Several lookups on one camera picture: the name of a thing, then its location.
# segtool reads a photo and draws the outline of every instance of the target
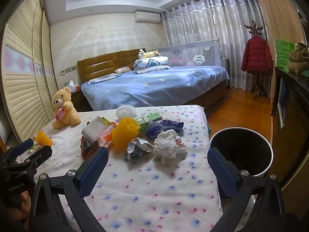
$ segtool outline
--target nightstand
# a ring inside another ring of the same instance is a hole
[[[78,89],[71,93],[71,101],[78,112],[93,111],[81,89]]]

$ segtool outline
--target screw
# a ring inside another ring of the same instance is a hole
[[[249,172],[248,172],[247,170],[242,170],[242,171],[241,171],[241,174],[242,174],[243,176],[248,176],[248,175],[249,175]]]
[[[45,173],[40,175],[40,180],[44,180],[47,177],[47,175]]]
[[[269,177],[270,177],[272,180],[277,179],[277,176],[275,176],[273,173],[271,173]]]
[[[76,174],[75,170],[68,171],[68,176],[74,176]]]

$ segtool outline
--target red puffer jacket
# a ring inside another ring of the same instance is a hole
[[[247,42],[241,70],[267,74],[272,72],[272,58],[266,40],[255,35]]]

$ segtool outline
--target wardrobe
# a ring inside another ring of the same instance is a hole
[[[1,95],[19,142],[52,121],[57,84],[49,25],[40,0],[24,0],[6,24],[1,46]]]

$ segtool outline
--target coat rack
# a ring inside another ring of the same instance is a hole
[[[257,27],[256,27],[256,22],[253,21],[253,20],[252,20],[251,22],[252,22],[252,26],[247,26],[247,25],[245,25],[245,27],[246,27],[247,29],[250,29],[249,33],[250,33],[250,34],[253,34],[254,36],[255,36],[255,35],[262,35],[262,33],[261,33],[261,32],[258,32],[258,31],[262,31],[262,30],[263,30],[263,26],[257,28]],[[259,72],[257,72],[256,84],[254,85],[253,89],[251,90],[251,92],[256,91],[256,92],[255,92],[254,99],[256,99],[256,97],[257,97],[258,90],[260,90],[261,95],[263,94],[263,95],[266,97],[265,91],[264,91],[264,86],[263,86],[262,84],[260,84],[260,73],[259,73]]]

